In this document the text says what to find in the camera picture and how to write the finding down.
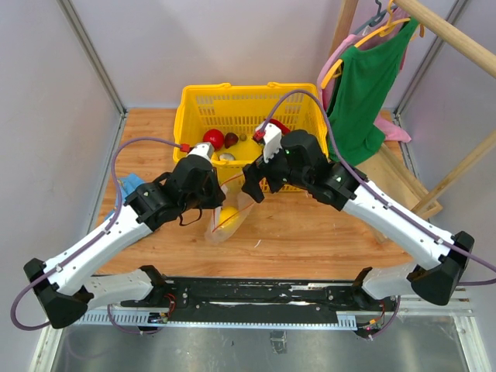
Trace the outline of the yellow lemon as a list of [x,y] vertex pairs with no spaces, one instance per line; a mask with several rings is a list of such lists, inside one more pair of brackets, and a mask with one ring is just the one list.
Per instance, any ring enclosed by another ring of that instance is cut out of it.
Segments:
[[233,229],[239,219],[239,210],[233,206],[222,207],[219,213],[219,229]]

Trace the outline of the clear zip top bag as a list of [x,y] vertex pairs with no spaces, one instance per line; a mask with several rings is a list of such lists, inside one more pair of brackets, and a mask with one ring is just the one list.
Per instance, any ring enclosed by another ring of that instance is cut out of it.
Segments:
[[244,223],[255,201],[241,187],[245,177],[238,173],[221,184],[226,197],[220,207],[209,214],[210,219],[205,232],[209,243],[223,243],[228,240]]

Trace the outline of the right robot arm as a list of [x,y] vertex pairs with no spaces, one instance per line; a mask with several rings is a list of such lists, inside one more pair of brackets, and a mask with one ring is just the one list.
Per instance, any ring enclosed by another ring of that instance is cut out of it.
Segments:
[[354,280],[350,297],[367,310],[391,296],[418,295],[434,305],[447,305],[467,266],[474,238],[452,234],[418,217],[388,197],[373,181],[342,162],[328,160],[317,139],[298,129],[286,135],[265,132],[263,152],[243,168],[243,192],[264,200],[260,183],[271,192],[285,185],[307,191],[317,202],[352,215],[398,244],[413,263],[386,269],[367,267]]

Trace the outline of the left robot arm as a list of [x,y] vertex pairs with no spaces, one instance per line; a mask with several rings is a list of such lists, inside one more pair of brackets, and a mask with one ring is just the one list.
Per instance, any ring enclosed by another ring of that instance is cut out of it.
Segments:
[[96,271],[162,225],[182,221],[186,211],[215,209],[225,198],[210,159],[190,153],[173,171],[139,185],[113,213],[111,226],[101,224],[50,260],[29,261],[24,271],[50,325],[68,327],[89,310],[122,301],[160,305],[166,288],[155,267],[141,266],[127,274],[101,277]]

